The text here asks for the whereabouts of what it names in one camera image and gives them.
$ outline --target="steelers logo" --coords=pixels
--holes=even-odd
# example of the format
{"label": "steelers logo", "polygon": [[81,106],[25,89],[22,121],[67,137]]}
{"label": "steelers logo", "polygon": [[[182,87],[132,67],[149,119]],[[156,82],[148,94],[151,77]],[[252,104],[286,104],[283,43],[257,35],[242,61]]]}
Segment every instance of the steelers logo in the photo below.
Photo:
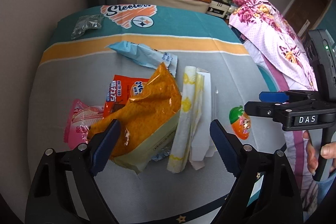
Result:
{"label": "steelers logo", "polygon": [[133,18],[132,22],[142,28],[148,28],[154,24],[154,21],[148,16],[137,16]]}

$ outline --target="blue wrapper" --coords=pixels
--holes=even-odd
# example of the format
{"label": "blue wrapper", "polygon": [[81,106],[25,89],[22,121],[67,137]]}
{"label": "blue wrapper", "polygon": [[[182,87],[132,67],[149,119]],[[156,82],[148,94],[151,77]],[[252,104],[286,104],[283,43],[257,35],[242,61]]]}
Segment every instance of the blue wrapper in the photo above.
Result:
{"label": "blue wrapper", "polygon": [[175,77],[177,68],[177,56],[169,52],[160,52],[144,44],[135,44],[128,41],[116,42],[108,45],[108,48],[131,59],[138,65],[157,69],[163,62],[170,73]]}

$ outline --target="orange snack bag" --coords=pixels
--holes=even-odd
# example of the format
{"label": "orange snack bag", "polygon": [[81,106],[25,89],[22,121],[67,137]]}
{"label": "orange snack bag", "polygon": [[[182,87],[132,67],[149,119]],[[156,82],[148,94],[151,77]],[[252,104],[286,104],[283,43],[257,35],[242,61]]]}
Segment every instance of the orange snack bag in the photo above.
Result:
{"label": "orange snack bag", "polygon": [[114,75],[110,83],[109,93],[104,105],[103,117],[107,117],[113,112],[123,108],[129,97],[135,96],[142,92],[148,79],[131,78],[122,75]]}
{"label": "orange snack bag", "polygon": [[88,139],[103,132],[113,119],[121,123],[121,134],[110,159],[141,172],[153,155],[174,138],[179,120],[181,94],[174,77],[162,63],[141,93],[126,105],[91,125]]}

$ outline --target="yellow stripe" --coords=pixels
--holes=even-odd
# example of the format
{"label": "yellow stripe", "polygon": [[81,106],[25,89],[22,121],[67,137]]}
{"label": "yellow stripe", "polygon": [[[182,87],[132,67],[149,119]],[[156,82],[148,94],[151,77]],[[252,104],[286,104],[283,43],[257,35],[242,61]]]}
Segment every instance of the yellow stripe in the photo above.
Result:
{"label": "yellow stripe", "polygon": [[211,38],[169,37],[140,34],[121,34],[79,42],[56,43],[45,50],[40,65],[46,61],[73,58],[95,52],[110,51],[106,46],[126,40],[145,44],[156,50],[224,51],[232,54],[248,54],[242,44],[222,42]]}

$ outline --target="fingernail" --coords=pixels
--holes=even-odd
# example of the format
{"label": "fingernail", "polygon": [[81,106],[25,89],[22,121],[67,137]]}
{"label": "fingernail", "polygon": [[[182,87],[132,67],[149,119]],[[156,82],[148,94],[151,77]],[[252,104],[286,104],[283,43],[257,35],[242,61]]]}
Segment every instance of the fingernail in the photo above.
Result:
{"label": "fingernail", "polygon": [[327,156],[329,154],[329,146],[325,145],[321,148],[321,156]]}

